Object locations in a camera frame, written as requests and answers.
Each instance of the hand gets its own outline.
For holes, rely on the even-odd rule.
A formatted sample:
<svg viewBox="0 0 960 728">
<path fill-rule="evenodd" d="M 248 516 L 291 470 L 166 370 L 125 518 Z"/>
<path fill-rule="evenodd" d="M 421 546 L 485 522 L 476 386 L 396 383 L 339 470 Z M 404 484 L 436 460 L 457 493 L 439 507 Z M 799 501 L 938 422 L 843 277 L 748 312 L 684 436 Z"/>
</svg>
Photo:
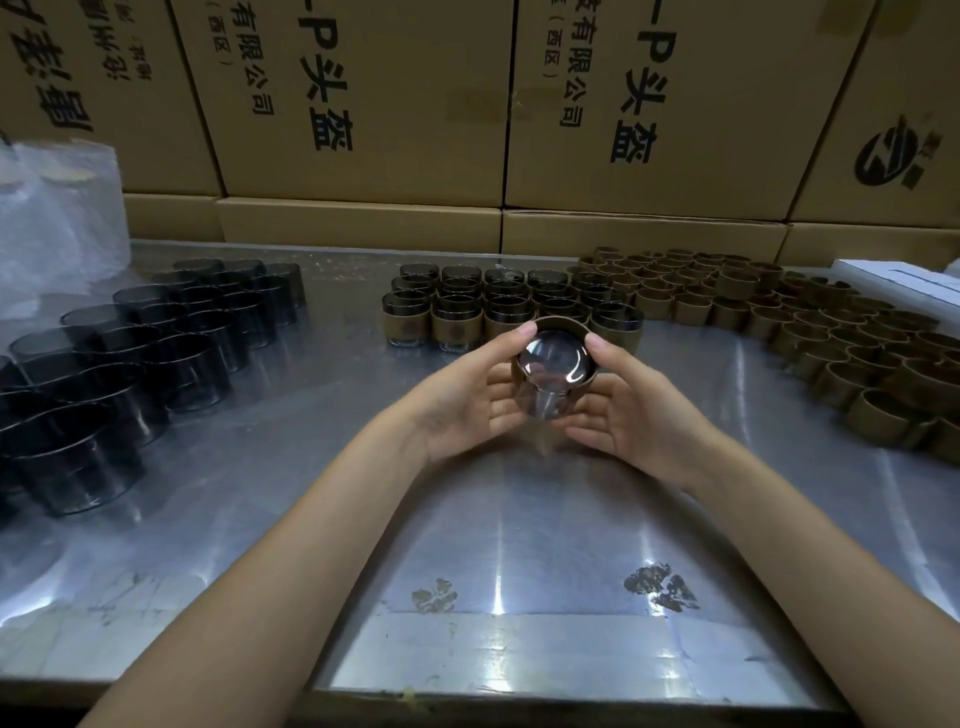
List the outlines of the hand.
<svg viewBox="0 0 960 728">
<path fill-rule="evenodd" d="M 475 448 L 526 420 L 513 399 L 510 365 L 537 333 L 529 321 L 429 376 L 395 406 L 414 423 L 427 459 Z"/>
<path fill-rule="evenodd" d="M 599 375 L 573 413 L 552 424 L 660 480 L 682 488 L 709 482 L 718 449 L 732 440 L 660 372 L 594 333 L 587 349 L 613 374 Z"/>
</svg>

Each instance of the finger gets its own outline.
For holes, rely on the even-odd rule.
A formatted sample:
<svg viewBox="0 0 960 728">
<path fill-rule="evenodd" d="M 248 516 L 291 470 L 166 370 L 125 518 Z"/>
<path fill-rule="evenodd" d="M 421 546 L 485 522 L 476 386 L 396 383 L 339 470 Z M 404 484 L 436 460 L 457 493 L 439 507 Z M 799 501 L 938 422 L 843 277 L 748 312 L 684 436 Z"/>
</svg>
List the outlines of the finger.
<svg viewBox="0 0 960 728">
<path fill-rule="evenodd" d="M 527 421 L 527 416 L 523 412 L 513 412 L 509 415 L 494 417 L 490 420 L 490 436 L 496 437 L 504 432 L 509 432 L 514 427 L 523 425 Z"/>
<path fill-rule="evenodd" d="M 622 382 L 623 382 L 623 379 L 621 379 L 619 376 L 604 373 L 602 375 L 596 376 L 596 379 L 594 379 L 593 382 L 590 383 L 589 390 L 592 394 L 604 395 L 605 397 L 612 397 L 613 388 L 616 387 L 617 384 Z"/>
<path fill-rule="evenodd" d="M 490 419 L 496 417 L 503 417 L 504 415 L 512 415 L 515 412 L 519 412 L 520 407 L 513 400 L 499 400 L 492 401 L 490 403 Z"/>
<path fill-rule="evenodd" d="M 503 381 L 512 381 L 510 376 L 510 365 L 506 362 L 497 364 L 487 372 L 488 384 L 499 384 Z"/>
<path fill-rule="evenodd" d="M 598 449 L 602 452 L 608 452 L 616 455 L 616 445 L 609 432 L 600 432 L 595 429 L 581 429 L 580 427 L 568 427 L 566 436 L 581 445 L 588 448 Z"/>
<path fill-rule="evenodd" d="M 511 400 L 514 396 L 514 385 L 509 384 L 488 384 L 487 396 L 490 401 Z"/>
<path fill-rule="evenodd" d="M 588 415 L 585 412 L 564 417 L 555 421 L 554 424 L 563 429 L 567 429 L 568 427 L 582 427 L 583 429 L 597 429 L 603 432 L 610 431 L 610 421 L 606 417 Z"/>
<path fill-rule="evenodd" d="M 589 415 L 607 416 L 610 409 L 610 398 L 605 395 L 585 394 L 573 405 L 573 412 L 586 412 Z"/>
<path fill-rule="evenodd" d="M 507 361 L 511 356 L 516 356 L 522 352 L 536 333 L 537 322 L 528 321 L 513 331 L 501 333 L 475 352 L 465 354 L 461 357 L 460 362 L 463 363 L 463 366 L 475 370 L 477 374 L 486 372 L 494 364 Z"/>
<path fill-rule="evenodd" d="M 631 353 L 605 341 L 595 333 L 587 334 L 587 350 L 597 364 L 607 367 L 637 392 L 648 391 L 656 386 L 657 378 L 662 376 L 657 370 L 651 369 Z"/>
</svg>

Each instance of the black printed logo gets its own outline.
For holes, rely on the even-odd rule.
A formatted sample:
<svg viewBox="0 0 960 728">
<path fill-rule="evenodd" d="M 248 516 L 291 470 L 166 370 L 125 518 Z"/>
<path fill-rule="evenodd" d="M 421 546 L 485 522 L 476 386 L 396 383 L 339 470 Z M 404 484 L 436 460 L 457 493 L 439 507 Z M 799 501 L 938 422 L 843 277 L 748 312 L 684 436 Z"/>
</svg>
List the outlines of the black printed logo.
<svg viewBox="0 0 960 728">
<path fill-rule="evenodd" d="M 913 163 L 920 138 L 900 115 L 897 126 L 875 134 L 856 156 L 853 173 L 861 184 L 879 187 L 895 180 Z"/>
</svg>

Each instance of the clear plastic wrap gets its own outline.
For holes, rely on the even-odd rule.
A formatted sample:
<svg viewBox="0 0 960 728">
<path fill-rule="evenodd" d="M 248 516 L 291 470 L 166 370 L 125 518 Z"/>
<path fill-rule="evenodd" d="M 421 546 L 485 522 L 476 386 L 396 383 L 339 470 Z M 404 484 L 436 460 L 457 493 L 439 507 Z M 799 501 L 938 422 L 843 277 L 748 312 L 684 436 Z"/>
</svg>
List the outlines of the clear plastic wrap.
<svg viewBox="0 0 960 728">
<path fill-rule="evenodd" d="M 58 225 L 49 215 L 42 186 L 10 147 L 0 144 L 0 319 L 33 316 L 43 293 L 85 293 L 73 236 L 59 241 Z"/>
<path fill-rule="evenodd" d="M 83 141 L 14 149 L 39 178 L 40 194 L 69 248 L 63 252 L 78 261 L 82 278 L 103 280 L 123 271 L 130 264 L 130 234 L 113 149 Z"/>
</svg>

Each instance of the stainless steel table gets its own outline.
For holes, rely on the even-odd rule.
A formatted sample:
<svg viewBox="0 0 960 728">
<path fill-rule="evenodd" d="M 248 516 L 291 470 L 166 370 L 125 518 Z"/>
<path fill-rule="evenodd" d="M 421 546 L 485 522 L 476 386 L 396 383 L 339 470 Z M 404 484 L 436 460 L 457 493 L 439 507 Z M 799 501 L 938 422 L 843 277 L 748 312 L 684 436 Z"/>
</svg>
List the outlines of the stainless steel table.
<svg viewBox="0 0 960 728">
<path fill-rule="evenodd" d="M 200 255 L 295 261 L 308 308 L 234 376 L 229 400 L 177 417 L 146 448 L 148 474 L 125 496 L 56 521 L 15 502 L 0 528 L 0 699 L 95 699 L 375 412 L 451 360 L 384 343 L 379 297 L 400 262 L 501 261 L 137 243 L 134 267 Z M 37 319 L 6 322 L 0 344 L 137 280 L 127 273 L 86 299 L 46 300 Z M 758 342 L 650 322 L 639 355 L 956 617 L 958 471 L 857 441 Z M 481 696 L 499 699 L 473 700 Z M 712 716 L 846 710 L 695 504 L 542 425 L 415 484 L 296 712 L 476 716 L 491 704 L 574 722 L 664 706 Z"/>
</svg>

